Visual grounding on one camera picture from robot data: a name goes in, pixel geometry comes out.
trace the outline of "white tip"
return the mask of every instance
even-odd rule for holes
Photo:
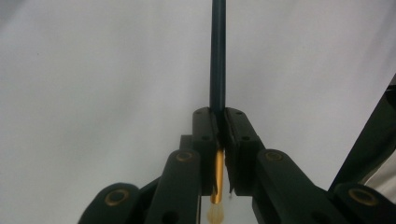
[[[210,224],[220,224],[224,219],[222,203],[212,203],[207,212],[207,220]]]

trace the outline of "white fabric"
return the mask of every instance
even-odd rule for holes
[[[227,1],[227,106],[322,188],[395,74],[395,6]],[[77,223],[102,188],[161,175],[209,103],[210,17],[210,0],[0,1],[0,223]],[[224,210],[256,223],[249,198]]]

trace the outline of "screw hole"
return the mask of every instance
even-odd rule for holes
[[[108,206],[116,206],[127,200],[129,197],[129,191],[127,189],[115,189],[107,194],[105,197],[105,203]]]
[[[190,152],[180,152],[176,155],[178,161],[189,161],[192,159],[192,154]]]
[[[177,212],[166,212],[163,214],[163,224],[175,224],[178,222],[178,214]]]
[[[268,161],[282,161],[283,160],[283,156],[279,153],[276,152],[267,152],[265,153],[265,158]]]
[[[378,204],[376,197],[367,190],[364,189],[350,189],[348,191],[349,196],[358,203],[375,206]]]

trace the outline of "black rod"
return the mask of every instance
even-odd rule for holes
[[[210,53],[210,109],[218,121],[225,107],[225,0],[212,2],[212,46]]]

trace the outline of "brass screw insert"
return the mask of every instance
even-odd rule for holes
[[[265,153],[265,159],[268,161],[281,161],[283,160],[283,156],[276,152],[267,152]]]
[[[358,203],[362,203],[367,206],[376,206],[378,204],[378,199],[367,190],[350,189],[347,193]]]
[[[189,161],[192,159],[192,153],[190,152],[180,152],[176,155],[178,161]]]
[[[105,203],[108,206],[116,206],[127,200],[128,197],[129,191],[127,189],[115,189],[107,194]]]

